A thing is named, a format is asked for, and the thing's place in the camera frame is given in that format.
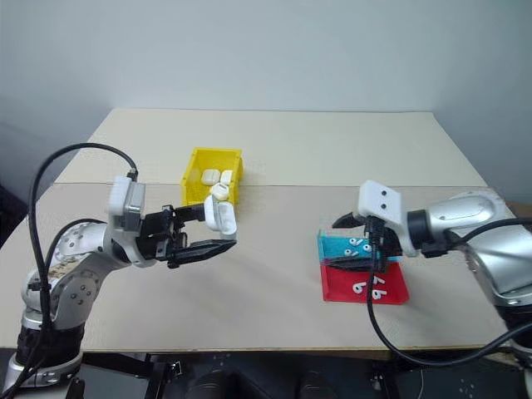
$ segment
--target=cable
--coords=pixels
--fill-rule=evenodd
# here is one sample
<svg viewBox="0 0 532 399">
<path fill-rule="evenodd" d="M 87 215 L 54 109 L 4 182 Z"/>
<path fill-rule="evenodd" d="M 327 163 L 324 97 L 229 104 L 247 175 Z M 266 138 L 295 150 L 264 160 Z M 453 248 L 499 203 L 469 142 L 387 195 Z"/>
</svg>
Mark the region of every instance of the cable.
<svg viewBox="0 0 532 399">
<path fill-rule="evenodd" d="M 517 328 L 514 328 L 513 330 L 505 332 L 500 337 L 494 339 L 490 343 L 487 343 L 486 345 L 474 351 L 473 353 L 470 353 L 469 355 L 465 355 L 464 357 L 459 357 L 453 360 L 447 360 L 447 361 L 426 360 L 426 359 L 421 359 L 419 357 L 413 357 L 412 355 L 409 355 L 408 353 L 401 351 L 400 349 L 395 347 L 388 340 L 388 338 L 384 335 L 384 332 L 382 332 L 381 328 L 378 325 L 377 320 L 375 319 L 375 313 L 373 312 L 373 296 L 372 296 L 373 278 L 375 276 L 375 270 L 378 268 L 378 264 L 377 264 L 378 243 L 382 237 L 381 222 L 382 222 L 382 226 L 384 225 L 384 222 L 383 221 L 377 222 L 380 219 L 374 218 L 372 216 L 368 217 L 367 219 L 369 222 L 367 223 L 367 231 L 369 231 L 369 240 L 372 246 L 372 268 L 370 269 L 369 279 L 367 280 L 367 296 L 366 296 L 367 312 L 369 314 L 369 319 L 372 323 L 373 329 L 375 330 L 375 333 L 377 334 L 377 336 L 388 347 L 388 349 L 390 349 L 398 357 L 404 360 L 407 360 L 408 362 L 412 362 L 412 363 L 415 363 L 417 365 L 424 366 L 424 367 L 457 366 L 459 364 L 470 362 L 470 361 L 479 359 L 485 355 L 488 355 L 491 352 L 493 352 L 497 347 L 499 347 L 501 344 L 503 344 L 504 342 L 512 339 L 513 337 L 517 337 L 518 335 L 520 335 L 521 333 L 524 333 L 525 331 L 532 329 L 532 323 L 523 324 L 522 326 L 519 326 Z"/>
<path fill-rule="evenodd" d="M 532 224 L 532 218 L 502 219 L 502 220 L 496 220 L 495 222 L 491 222 L 488 224 L 484 224 L 483 226 L 480 226 L 479 228 L 474 229 L 470 233 L 466 234 L 461 239 L 458 239 L 452 242 L 450 249 L 453 249 L 459 245 L 464 245 L 470 239 L 473 239 L 477 235 L 482 234 L 488 230 L 497 229 L 499 227 L 504 227 L 504 226 L 516 226 L 520 224 Z"/>
<path fill-rule="evenodd" d="M 53 250 L 55 247 L 51 247 L 48 250 L 47 261 L 45 262 L 42 256 L 42 249 L 41 249 L 41 242 L 39 240 L 39 234 L 37 232 L 36 204 L 37 204 L 37 191 L 39 188 L 39 184 L 41 182 L 41 178 L 44 175 L 44 172 L 46 171 L 47 167 L 50 166 L 50 164 L 55 159 L 59 158 L 61 155 L 64 155 L 68 152 L 71 152 L 74 150 L 80 150 L 82 148 L 96 148 L 98 150 L 106 150 L 114 154 L 117 154 L 121 156 L 131 167 L 131 170 L 127 176 L 131 177 L 133 180 L 136 180 L 136 176 L 138 175 L 138 170 L 136 168 L 135 162 L 125 152 L 120 151 L 115 147 L 111 147 L 110 145 L 99 144 L 99 143 L 80 143 L 80 144 L 68 145 L 64 148 L 61 148 L 60 150 L 49 155 L 44 160 L 44 162 L 42 162 L 41 166 L 37 170 L 37 173 L 35 174 L 35 177 L 33 178 L 33 182 L 30 188 L 27 219 L 28 219 L 28 226 L 29 226 L 29 232 L 30 232 L 30 240 L 32 241 L 33 254 L 35 256 L 35 261 L 37 263 L 37 271 L 39 273 L 39 279 L 40 279 L 40 284 L 41 284 L 41 289 L 40 289 L 41 291 L 40 302 L 41 302 L 41 312 L 42 312 L 41 332 L 39 333 L 37 343 L 35 347 L 32 349 L 32 352 L 30 353 L 30 356 L 28 357 L 27 362 L 24 368 L 22 369 L 21 373 L 19 374 L 17 380 L 8 390 L 6 390 L 0 396 L 0 399 L 3 399 L 4 397 L 9 398 L 9 399 L 13 398 L 18 388 L 20 388 L 20 386 L 24 383 L 24 381 L 26 381 L 31 376 L 30 370 L 32 369 L 32 364 L 35 362 L 35 356 L 37 355 L 38 348 L 40 348 L 40 346 L 43 345 L 43 343 L 45 343 L 45 337 L 47 336 L 49 331 L 53 328 L 52 318 L 50 316 L 51 309 L 50 309 L 50 285 L 48 283 L 48 267 L 50 265 L 49 262 L 52 261 L 52 254 L 53 254 Z M 45 358 L 46 358 L 46 353 L 43 355 L 43 358 L 40 359 L 38 364 L 42 364 Z"/>
<path fill-rule="evenodd" d="M 425 388 L 425 378 L 423 377 L 423 369 L 419 369 L 419 378 L 421 379 L 421 384 L 419 386 L 419 393 L 417 394 L 417 399 L 421 399 L 423 396 L 423 388 Z"/>
</svg>

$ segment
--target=beige tabletop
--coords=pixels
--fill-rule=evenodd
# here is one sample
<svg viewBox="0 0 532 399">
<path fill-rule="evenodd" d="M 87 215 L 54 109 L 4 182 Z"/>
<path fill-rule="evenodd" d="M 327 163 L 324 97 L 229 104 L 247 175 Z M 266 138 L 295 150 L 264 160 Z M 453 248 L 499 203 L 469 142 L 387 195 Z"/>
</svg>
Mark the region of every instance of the beige tabletop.
<svg viewBox="0 0 532 399">
<path fill-rule="evenodd" d="M 105 219 L 110 185 L 57 184 L 39 203 L 46 247 L 54 232 L 80 217 Z M 412 208 L 463 188 L 398 188 Z M 239 242 L 226 254 L 170 270 L 129 267 L 104 282 L 82 346 L 103 351 L 196 349 L 381 349 L 365 305 L 322 300 L 316 234 L 349 211 L 358 188 L 243 187 Z M 175 203 L 178 185 L 149 185 L 146 211 Z M 191 223 L 190 240 L 215 237 Z M 20 286 L 34 261 L 23 222 L 0 251 L 4 281 L 0 345 L 15 347 Z M 460 254 L 404 259 L 410 300 L 379 305 L 382 328 L 400 347 L 463 347 L 505 329 Z"/>
<path fill-rule="evenodd" d="M 254 134 L 252 120 L 259 131 L 273 132 L 263 146 L 245 138 Z M 326 126 L 330 136 L 317 138 L 320 150 L 313 137 Z M 241 141 L 231 133 L 234 130 Z M 144 137 L 147 131 L 149 138 Z M 211 131 L 223 131 L 227 139 L 219 135 L 209 144 L 205 137 L 212 138 Z M 367 143 L 361 147 L 361 142 L 364 145 L 368 132 L 389 138 L 379 138 L 390 156 L 385 165 L 367 168 L 374 155 L 372 147 Z M 302 150 L 299 143 L 305 135 L 308 148 L 317 154 Z M 140 181 L 149 183 L 146 212 L 179 204 L 176 183 L 194 146 L 242 148 L 247 176 L 237 207 L 239 242 L 229 252 L 175 270 L 157 264 L 148 269 L 129 267 L 108 277 L 82 343 L 94 351 L 383 349 L 365 305 L 322 300 L 319 229 L 328 229 L 339 215 L 355 209 L 357 186 L 369 177 L 395 183 L 411 209 L 485 186 L 429 113 L 115 110 L 91 140 L 116 145 L 137 161 Z M 291 157 L 272 156 L 274 142 L 291 145 Z M 415 160 L 414 155 L 424 157 Z M 61 183 L 39 201 L 43 246 L 73 219 L 106 219 L 111 186 L 105 182 L 124 169 L 112 155 L 93 151 L 78 155 L 58 180 Z M 333 183 L 328 184 L 327 175 Z M 216 238 L 197 222 L 187 224 L 186 232 L 191 241 Z M 1 293 L 0 347 L 15 347 L 22 311 L 20 287 L 34 267 L 26 220 L 0 251 L 0 267 L 9 282 Z M 376 306 L 383 330 L 399 347 L 479 346 L 505 330 L 460 254 L 404 259 L 402 271 L 410 300 L 401 306 Z"/>
</svg>

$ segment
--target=yellow bin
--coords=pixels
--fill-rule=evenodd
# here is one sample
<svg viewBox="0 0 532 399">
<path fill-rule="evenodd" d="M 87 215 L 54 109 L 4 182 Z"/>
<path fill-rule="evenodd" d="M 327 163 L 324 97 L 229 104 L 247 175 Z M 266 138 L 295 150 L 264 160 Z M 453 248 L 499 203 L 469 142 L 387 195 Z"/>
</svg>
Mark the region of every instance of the yellow bin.
<svg viewBox="0 0 532 399">
<path fill-rule="evenodd" d="M 210 194 L 210 187 L 201 183 L 201 175 L 206 169 L 217 169 L 220 172 L 232 170 L 229 184 L 229 202 L 233 205 L 239 202 L 239 180 L 244 176 L 241 158 L 242 150 L 231 148 L 203 148 L 196 147 L 192 152 L 189 165 L 181 180 L 181 204 L 203 204 Z"/>
</svg>

